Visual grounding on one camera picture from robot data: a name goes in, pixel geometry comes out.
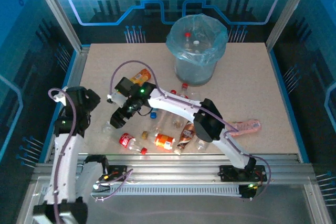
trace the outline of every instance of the trash bin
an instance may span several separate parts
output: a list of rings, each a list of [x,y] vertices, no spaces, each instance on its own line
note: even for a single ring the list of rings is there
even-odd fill
[[[175,56],[177,77],[191,86],[210,81],[228,41],[226,27],[204,14],[188,15],[175,22],[166,45]]]

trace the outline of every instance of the glass panel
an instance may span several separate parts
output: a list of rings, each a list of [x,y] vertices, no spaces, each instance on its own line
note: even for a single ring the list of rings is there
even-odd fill
[[[44,0],[0,4],[0,216],[14,223],[56,105],[47,91],[62,86],[73,49]]]
[[[336,80],[335,41],[335,0],[301,0],[274,46],[303,143],[317,175],[326,174],[328,170],[332,176],[336,174],[336,92],[328,92]]]
[[[264,42],[286,1],[60,0],[83,44],[144,42],[129,33],[144,33],[146,42],[165,42],[176,20],[199,13],[226,25],[231,42]]]

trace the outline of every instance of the blue bottle cap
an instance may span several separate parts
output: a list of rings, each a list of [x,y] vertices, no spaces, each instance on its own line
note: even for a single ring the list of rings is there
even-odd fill
[[[151,119],[155,119],[156,118],[156,112],[151,112]]]

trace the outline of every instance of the red bottle cap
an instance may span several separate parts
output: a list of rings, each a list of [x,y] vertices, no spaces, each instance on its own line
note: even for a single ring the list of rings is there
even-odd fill
[[[146,148],[142,148],[140,153],[141,153],[142,155],[145,155],[145,154],[147,153],[147,151],[148,151],[148,150],[147,150]]]

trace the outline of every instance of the orange juice bottle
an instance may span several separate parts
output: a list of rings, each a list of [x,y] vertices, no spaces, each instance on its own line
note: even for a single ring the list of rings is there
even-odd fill
[[[130,81],[134,84],[139,84],[142,86],[146,81],[148,81],[152,77],[151,73],[147,69],[142,69],[139,73],[133,76]]]

